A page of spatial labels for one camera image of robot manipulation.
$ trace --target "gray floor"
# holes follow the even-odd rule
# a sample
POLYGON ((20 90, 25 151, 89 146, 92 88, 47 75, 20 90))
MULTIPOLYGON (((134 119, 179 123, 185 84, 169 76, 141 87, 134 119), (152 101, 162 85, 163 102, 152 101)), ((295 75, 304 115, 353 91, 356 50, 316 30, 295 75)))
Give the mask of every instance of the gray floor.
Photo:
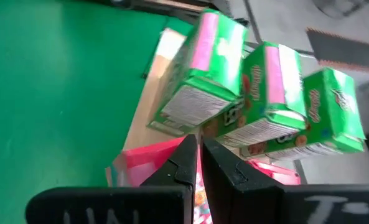
MULTIPOLYGON (((316 8, 312 0, 245 0, 248 1, 262 40, 312 51, 306 27, 369 42, 369 5, 349 17, 333 19, 316 8)), ((244 0, 229 0, 234 17, 249 18, 244 0)), ((339 2, 340 7, 347 7, 339 2)), ((248 42, 256 42, 251 26, 248 42)), ((320 66, 312 57, 302 58, 304 75, 320 66)), ((357 86, 369 83, 369 73, 342 70, 355 79, 357 86)), ((369 92, 358 91, 358 105, 364 132, 369 133, 369 92)), ((369 183, 369 152, 344 156, 313 157, 301 161, 310 184, 369 183)), ((292 168, 293 164, 280 163, 292 168)))

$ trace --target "snack box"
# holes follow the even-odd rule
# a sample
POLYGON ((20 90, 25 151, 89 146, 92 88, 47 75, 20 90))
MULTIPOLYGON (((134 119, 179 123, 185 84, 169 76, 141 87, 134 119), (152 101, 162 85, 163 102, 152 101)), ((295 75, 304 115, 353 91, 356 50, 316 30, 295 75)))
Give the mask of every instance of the snack box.
POLYGON ((294 160, 363 151, 365 136, 350 76, 331 68, 315 72, 304 79, 304 98, 306 130, 243 148, 241 153, 294 160))
POLYGON ((246 29, 207 9, 166 70, 168 82, 149 127, 183 136, 231 106, 241 91, 246 29))
POLYGON ((203 126, 207 136, 231 147, 296 133, 306 127, 299 54, 264 42, 243 61, 242 97, 203 126))

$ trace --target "green mat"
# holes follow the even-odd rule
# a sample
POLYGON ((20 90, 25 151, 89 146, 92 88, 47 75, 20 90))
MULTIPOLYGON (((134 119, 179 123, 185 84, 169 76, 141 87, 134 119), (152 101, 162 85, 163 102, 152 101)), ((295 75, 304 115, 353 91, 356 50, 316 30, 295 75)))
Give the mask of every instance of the green mat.
POLYGON ((0 224, 24 223, 45 189, 106 186, 160 31, 190 29, 89 2, 15 2, 0 1, 0 224))

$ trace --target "green cereal box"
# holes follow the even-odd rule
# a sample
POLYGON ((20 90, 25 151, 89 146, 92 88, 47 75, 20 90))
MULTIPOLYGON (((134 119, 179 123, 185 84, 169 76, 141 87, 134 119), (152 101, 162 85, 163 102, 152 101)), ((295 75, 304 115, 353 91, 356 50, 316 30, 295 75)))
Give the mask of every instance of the green cereal box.
POLYGON ((241 93, 246 29, 207 9, 167 68, 168 82, 149 127, 187 134, 231 106, 241 93))
POLYGON ((304 79, 304 98, 306 130, 241 150, 288 160, 363 151, 365 136, 350 76, 330 68, 313 73, 304 79))
POLYGON ((203 127, 207 136, 243 147, 306 127, 299 54, 264 42, 243 61, 243 94, 234 106, 203 127))

